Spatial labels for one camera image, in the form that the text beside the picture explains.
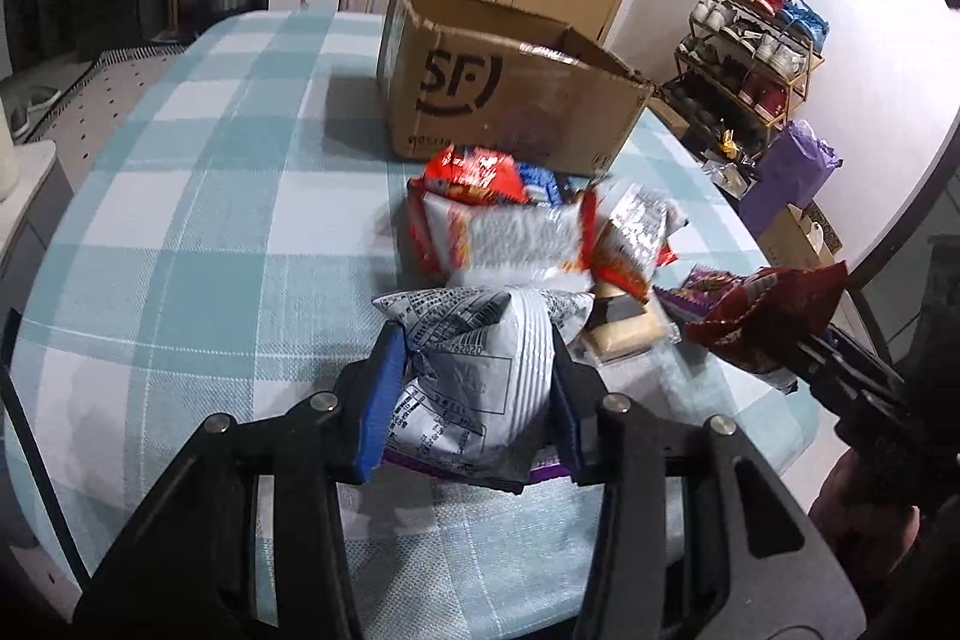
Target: small cardboard box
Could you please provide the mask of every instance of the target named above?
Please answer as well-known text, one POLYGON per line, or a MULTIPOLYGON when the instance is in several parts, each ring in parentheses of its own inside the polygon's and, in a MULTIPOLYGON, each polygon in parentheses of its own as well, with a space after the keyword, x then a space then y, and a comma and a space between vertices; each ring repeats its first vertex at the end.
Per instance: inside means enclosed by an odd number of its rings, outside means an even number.
POLYGON ((791 269, 819 269, 836 263, 827 244, 817 254, 806 235, 813 228, 810 218, 804 218, 796 207, 788 204, 774 218, 774 223, 764 231, 757 244, 770 262, 770 266, 787 266, 791 269))
POLYGON ((482 145, 606 172, 653 92, 566 23, 477 0, 390 0, 376 67, 392 146, 482 145))

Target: purple gift bag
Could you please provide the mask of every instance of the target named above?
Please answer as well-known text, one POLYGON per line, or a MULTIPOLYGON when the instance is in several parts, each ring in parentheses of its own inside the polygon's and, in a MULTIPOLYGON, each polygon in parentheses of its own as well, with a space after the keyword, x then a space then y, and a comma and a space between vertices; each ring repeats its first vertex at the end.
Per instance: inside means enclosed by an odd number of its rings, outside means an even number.
POLYGON ((754 236, 766 231, 787 204, 810 204, 843 159, 818 139, 808 121, 789 121, 757 165, 763 177, 740 201, 740 219, 754 236))

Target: blue gripper pad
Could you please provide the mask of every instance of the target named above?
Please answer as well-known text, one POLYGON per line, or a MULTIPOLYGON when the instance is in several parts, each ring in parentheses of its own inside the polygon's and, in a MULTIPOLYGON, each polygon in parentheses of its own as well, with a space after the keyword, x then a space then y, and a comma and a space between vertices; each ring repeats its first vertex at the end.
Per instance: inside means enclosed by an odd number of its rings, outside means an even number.
POLYGON ((553 348, 550 421, 557 455, 577 485, 603 482, 597 405, 606 396, 607 386, 596 369, 571 359, 556 326, 553 348))
POLYGON ((353 386, 344 391, 350 400, 347 413, 357 420, 357 447, 353 459, 355 482, 370 480, 371 472, 380 463, 406 365, 403 329, 395 323, 386 323, 370 357, 361 363, 352 378, 343 377, 338 381, 338 386, 341 383, 353 386))

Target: person's hand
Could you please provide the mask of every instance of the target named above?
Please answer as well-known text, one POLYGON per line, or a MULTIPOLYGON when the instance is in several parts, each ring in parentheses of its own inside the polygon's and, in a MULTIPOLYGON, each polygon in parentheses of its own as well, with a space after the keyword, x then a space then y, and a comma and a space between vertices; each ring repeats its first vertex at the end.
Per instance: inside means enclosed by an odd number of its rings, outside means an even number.
POLYGON ((834 464, 810 520, 823 535, 856 587, 877 584, 906 556, 920 530, 915 507, 850 504, 856 453, 847 451, 834 464))

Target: light blue plaid tablecloth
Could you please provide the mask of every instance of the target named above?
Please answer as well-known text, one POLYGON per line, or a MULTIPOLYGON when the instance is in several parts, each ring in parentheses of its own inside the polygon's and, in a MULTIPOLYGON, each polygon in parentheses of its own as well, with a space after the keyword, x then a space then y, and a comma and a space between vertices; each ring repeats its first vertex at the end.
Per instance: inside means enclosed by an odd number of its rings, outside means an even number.
MULTIPOLYGON (((220 23, 117 129, 64 215, 20 328, 13 381, 91 571, 206 415, 284 413, 367 355, 382 322, 371 297, 416 287, 397 247, 406 179, 422 165, 389 150, 374 79, 382 25, 304 13, 220 23)), ((613 170, 690 215, 661 285, 693 263, 764 266, 651 113, 613 170)), ((779 470, 816 432, 805 392, 781 396, 685 345, 618 365, 608 384, 681 420, 734 415, 779 470)), ((7 456, 24 514, 62 557, 11 432, 7 456)), ((264 483, 258 594, 270 619, 264 483)), ((599 499, 565 479, 516 497, 388 465, 371 485, 342 487, 366 634, 483 640, 572 615, 599 499)))

